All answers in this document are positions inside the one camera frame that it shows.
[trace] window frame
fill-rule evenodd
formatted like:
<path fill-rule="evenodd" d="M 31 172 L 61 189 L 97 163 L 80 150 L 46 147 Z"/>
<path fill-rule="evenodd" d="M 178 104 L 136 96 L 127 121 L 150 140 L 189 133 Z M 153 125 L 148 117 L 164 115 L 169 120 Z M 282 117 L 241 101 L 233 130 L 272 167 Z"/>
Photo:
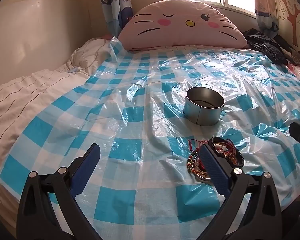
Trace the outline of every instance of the window frame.
<path fill-rule="evenodd" d="M 228 0 L 221 0 L 221 3 L 205 1 L 205 0 L 198 0 L 198 1 L 202 1 L 202 2 L 204 2 L 206 4 L 209 4 L 213 7 L 217 7 L 217 8 L 220 8 L 220 9 L 225 9 L 225 10 L 241 13 L 241 14 L 253 17 L 253 18 L 257 18 L 255 13 L 250 12 L 250 11 L 245 10 L 245 9 L 242 9 L 240 7 L 237 7 L 237 6 L 230 5 Z"/>

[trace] whale print curtain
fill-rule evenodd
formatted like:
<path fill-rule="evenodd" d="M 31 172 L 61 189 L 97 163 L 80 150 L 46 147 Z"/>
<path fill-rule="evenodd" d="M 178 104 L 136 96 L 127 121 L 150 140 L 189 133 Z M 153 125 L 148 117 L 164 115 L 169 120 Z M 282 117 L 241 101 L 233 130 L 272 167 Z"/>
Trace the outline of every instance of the whale print curtain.
<path fill-rule="evenodd" d="M 270 38 L 279 32 L 275 0 L 255 0 L 256 16 L 260 31 Z"/>
<path fill-rule="evenodd" d="M 133 17 L 131 0 L 100 0 L 109 32 L 118 37 Z"/>

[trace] clothes pile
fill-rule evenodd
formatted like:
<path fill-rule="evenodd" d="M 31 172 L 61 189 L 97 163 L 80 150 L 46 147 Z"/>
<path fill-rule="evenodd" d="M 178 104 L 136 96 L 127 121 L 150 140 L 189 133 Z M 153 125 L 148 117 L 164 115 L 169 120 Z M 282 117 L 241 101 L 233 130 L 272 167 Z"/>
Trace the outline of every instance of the clothes pile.
<path fill-rule="evenodd" d="M 275 64 L 285 65 L 300 79 L 300 51 L 290 46 L 284 38 L 276 35 L 271 39 L 256 29 L 250 29 L 243 35 L 250 49 L 263 52 Z"/>

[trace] tree wall decal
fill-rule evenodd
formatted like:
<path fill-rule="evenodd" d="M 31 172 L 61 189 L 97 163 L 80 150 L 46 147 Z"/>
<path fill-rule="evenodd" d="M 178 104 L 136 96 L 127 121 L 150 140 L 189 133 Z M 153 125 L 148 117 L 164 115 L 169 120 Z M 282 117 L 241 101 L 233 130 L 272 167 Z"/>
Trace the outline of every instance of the tree wall decal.
<path fill-rule="evenodd" d="M 282 12 L 282 16 L 279 16 L 279 19 L 287 19 L 291 22 L 293 31 L 292 44 L 298 46 L 297 24 L 300 25 L 300 20 L 297 21 L 297 17 L 300 14 L 300 9 L 297 8 L 297 0 L 293 1 L 293 5 L 290 1 L 287 0 L 278 0 L 278 4 L 281 7 L 281 9 L 279 9 L 279 12 Z"/>

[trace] blue checkered bedsheet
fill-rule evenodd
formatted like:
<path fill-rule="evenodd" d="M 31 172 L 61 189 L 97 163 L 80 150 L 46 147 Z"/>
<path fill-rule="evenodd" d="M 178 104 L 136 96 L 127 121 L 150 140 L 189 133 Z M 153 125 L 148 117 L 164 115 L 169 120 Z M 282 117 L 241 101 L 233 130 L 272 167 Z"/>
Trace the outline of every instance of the blue checkered bedsheet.
<path fill-rule="evenodd" d="M 282 208 L 300 194 L 300 145 L 288 133 L 300 122 L 300 81 L 284 67 L 249 50 L 131 53 L 116 39 L 109 46 L 94 75 L 39 113 L 13 145 L 0 181 L 15 197 L 30 171 L 53 173 L 97 143 L 101 159 L 76 200 L 105 240 L 195 239 L 224 197 L 188 173 L 187 140 L 212 136 L 235 143 L 246 173 L 272 173 Z M 184 118 L 185 94 L 194 86 L 224 96 L 217 125 Z"/>

